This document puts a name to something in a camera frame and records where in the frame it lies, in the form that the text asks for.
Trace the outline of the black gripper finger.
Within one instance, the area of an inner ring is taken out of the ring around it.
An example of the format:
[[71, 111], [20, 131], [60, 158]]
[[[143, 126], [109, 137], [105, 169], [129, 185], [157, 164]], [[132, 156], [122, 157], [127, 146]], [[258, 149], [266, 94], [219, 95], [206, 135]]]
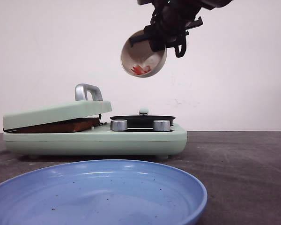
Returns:
[[163, 51], [167, 48], [167, 38], [162, 36], [151, 36], [149, 45], [153, 52]]
[[128, 40], [131, 47], [133, 47], [134, 44], [143, 41], [148, 41], [149, 45], [152, 47], [153, 37], [154, 37], [153, 27], [145, 27], [143, 30], [141, 30], [141, 34], [131, 36]]

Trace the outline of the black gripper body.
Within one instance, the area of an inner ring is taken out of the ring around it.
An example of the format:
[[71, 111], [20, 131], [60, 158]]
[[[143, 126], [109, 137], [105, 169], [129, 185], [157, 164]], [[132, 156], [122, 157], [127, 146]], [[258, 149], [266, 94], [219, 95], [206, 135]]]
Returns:
[[154, 6], [150, 25], [154, 36], [167, 38], [167, 48], [174, 48], [178, 58], [186, 52], [186, 36], [188, 30], [203, 25], [202, 18], [195, 19], [202, 9], [221, 8], [230, 0], [139, 0], [139, 5], [151, 3]]

